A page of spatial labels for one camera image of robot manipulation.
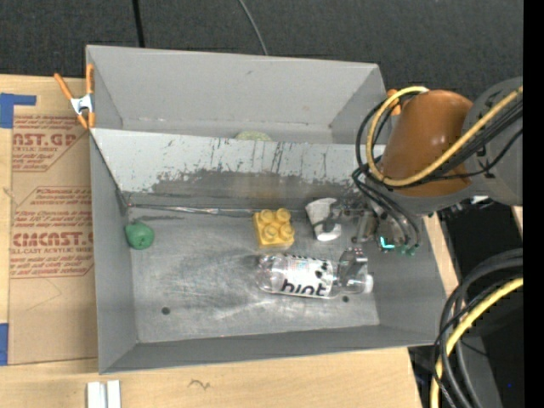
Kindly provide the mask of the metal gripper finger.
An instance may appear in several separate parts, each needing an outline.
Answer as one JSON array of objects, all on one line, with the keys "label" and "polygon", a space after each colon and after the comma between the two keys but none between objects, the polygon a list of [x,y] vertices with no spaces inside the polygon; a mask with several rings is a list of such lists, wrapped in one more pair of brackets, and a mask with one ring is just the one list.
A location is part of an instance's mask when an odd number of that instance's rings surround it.
[{"label": "metal gripper finger", "polygon": [[323,221],[323,231],[331,233],[361,214],[360,207],[351,207],[347,203],[334,202],[329,206],[328,213]]},{"label": "metal gripper finger", "polygon": [[365,288],[368,258],[361,247],[350,247],[339,258],[338,280],[342,287]]}]

